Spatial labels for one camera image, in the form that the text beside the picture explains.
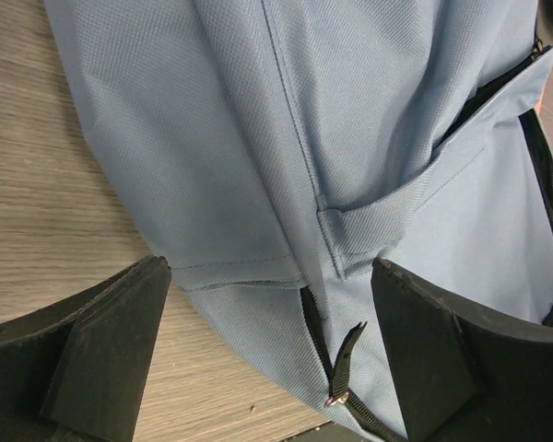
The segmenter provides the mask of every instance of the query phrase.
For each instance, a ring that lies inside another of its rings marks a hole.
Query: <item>zipper pull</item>
[[[338,355],[335,358],[334,370],[330,379],[330,397],[325,402],[326,407],[331,407],[335,403],[344,404],[348,400],[348,383],[350,381],[350,357],[352,349],[359,340],[360,335],[365,330],[367,322],[361,322],[352,328],[344,338]]]
[[[531,60],[535,61],[545,51],[545,45],[543,41],[535,36],[535,44],[533,45],[533,52],[531,53]]]

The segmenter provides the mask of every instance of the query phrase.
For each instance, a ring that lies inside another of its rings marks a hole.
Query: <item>metal zipper slider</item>
[[[334,398],[334,397],[328,398],[328,400],[325,402],[324,406],[329,408],[329,407],[331,407],[332,405],[334,405],[336,403],[339,403],[340,405],[344,405],[345,403],[347,403],[348,396],[350,396],[350,393],[348,391],[346,391],[339,398]]]
[[[543,41],[538,37],[535,37],[535,44],[533,45],[533,52],[531,53],[531,60],[535,61],[545,51],[545,45]]]

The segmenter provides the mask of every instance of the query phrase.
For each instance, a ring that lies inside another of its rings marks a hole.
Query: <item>blue fabric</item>
[[[553,236],[517,116],[549,52],[536,0],[46,0],[84,135],[139,230],[248,362],[316,410],[308,285],[350,387],[405,434],[369,285],[376,256],[518,318],[553,304]]]

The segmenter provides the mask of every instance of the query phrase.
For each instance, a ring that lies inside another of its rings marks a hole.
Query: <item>table surface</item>
[[[82,139],[42,0],[0,0],[0,322],[146,254]],[[171,290],[135,441],[278,441],[324,420]]]

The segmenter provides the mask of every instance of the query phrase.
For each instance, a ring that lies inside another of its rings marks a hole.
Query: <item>backpack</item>
[[[507,330],[553,326],[553,158],[533,110],[553,48],[536,0],[46,6],[88,145],[248,363],[368,440],[553,440],[518,405],[516,425],[486,407],[447,429],[503,396],[463,337],[488,330],[471,306],[517,319]],[[397,291],[406,303],[386,304]],[[419,328],[389,320],[403,311]],[[430,338],[462,326],[448,353]],[[434,376],[456,366],[481,374]],[[438,401],[408,403],[427,385]]]

